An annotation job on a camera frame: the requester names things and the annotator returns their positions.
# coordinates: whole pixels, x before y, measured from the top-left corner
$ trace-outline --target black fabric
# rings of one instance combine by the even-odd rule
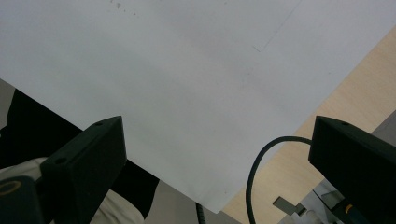
[[[0,130],[0,169],[49,157],[79,133],[79,128],[15,90],[7,126]],[[127,161],[111,189],[146,218],[158,183],[158,178]]]

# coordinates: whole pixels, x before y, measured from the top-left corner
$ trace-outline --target pencil mark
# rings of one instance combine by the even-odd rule
[[[251,47],[253,47],[255,50],[257,50],[257,52],[261,52],[259,49],[257,49],[256,47],[254,47],[254,46],[251,46]]]
[[[294,13],[294,11],[297,9],[297,7],[303,2],[303,0],[300,0],[300,2],[293,8],[293,10],[289,13],[288,17],[280,24],[280,26],[276,29],[274,34],[270,37],[270,39],[267,41],[267,43],[264,45],[264,48],[262,50],[265,50],[267,46],[271,43],[271,41],[274,39],[274,37],[277,35],[277,33],[282,29],[283,25],[286,23],[286,21],[289,20],[290,16]]]

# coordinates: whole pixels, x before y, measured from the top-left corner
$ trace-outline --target person's leg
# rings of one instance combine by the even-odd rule
[[[0,130],[0,169],[49,157],[81,130],[22,92],[15,90],[7,126]],[[159,179],[127,161],[111,189],[146,217]]]

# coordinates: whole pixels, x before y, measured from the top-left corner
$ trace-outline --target screw hole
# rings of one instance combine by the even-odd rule
[[[55,161],[55,164],[60,165],[65,162],[66,162],[66,158],[59,158],[58,160]]]

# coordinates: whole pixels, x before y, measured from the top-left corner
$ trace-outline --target white paper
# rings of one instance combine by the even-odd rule
[[[122,115],[128,158],[218,212],[395,23],[392,0],[3,0],[0,78],[81,129]]]

